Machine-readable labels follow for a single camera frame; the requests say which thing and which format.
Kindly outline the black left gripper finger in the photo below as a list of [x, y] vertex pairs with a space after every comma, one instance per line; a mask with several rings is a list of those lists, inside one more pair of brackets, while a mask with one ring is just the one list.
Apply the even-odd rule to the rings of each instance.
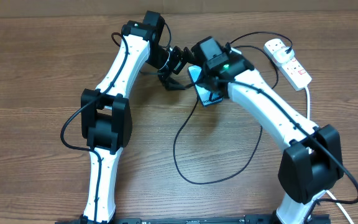
[[192, 65], [198, 64], [198, 60], [196, 59], [196, 57], [193, 55], [193, 52], [188, 47], [185, 47], [183, 49], [182, 62], [189, 63]]
[[185, 86], [177, 82], [172, 77], [167, 77], [163, 83], [164, 87], [168, 91], [186, 90]]

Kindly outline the blue screen smartphone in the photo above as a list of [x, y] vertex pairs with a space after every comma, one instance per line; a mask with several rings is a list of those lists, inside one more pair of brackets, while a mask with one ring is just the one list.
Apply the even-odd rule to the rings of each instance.
[[[188, 74], [192, 84], [195, 84], [201, 76], [201, 67], [196, 65], [188, 67]], [[223, 100], [223, 98], [217, 93], [213, 93], [199, 84], [195, 85], [195, 91], [198, 95], [198, 99], [204, 107], [218, 104]]]

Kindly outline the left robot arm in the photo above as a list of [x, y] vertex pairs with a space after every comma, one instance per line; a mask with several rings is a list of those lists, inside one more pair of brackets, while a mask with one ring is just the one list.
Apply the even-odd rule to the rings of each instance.
[[119, 51], [107, 75], [95, 90], [81, 95], [81, 133], [91, 159], [88, 203], [80, 223], [112, 223], [116, 212], [114, 191], [117, 165], [132, 133], [129, 95], [145, 63], [156, 68], [169, 90], [186, 90], [171, 78], [184, 66], [181, 50], [159, 44], [164, 18], [147, 11], [142, 22], [129, 21], [118, 35]]

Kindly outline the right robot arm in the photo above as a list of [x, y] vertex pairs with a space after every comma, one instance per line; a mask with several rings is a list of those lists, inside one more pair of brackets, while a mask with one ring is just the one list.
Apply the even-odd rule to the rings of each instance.
[[229, 98], [241, 105], [274, 139], [282, 152], [278, 171], [285, 191], [282, 203], [270, 216], [272, 223], [324, 223], [315, 218], [315, 206], [343, 177], [341, 142], [331, 125], [320, 128], [286, 103], [270, 88], [240, 51], [207, 37], [191, 48], [193, 83], [212, 98]]

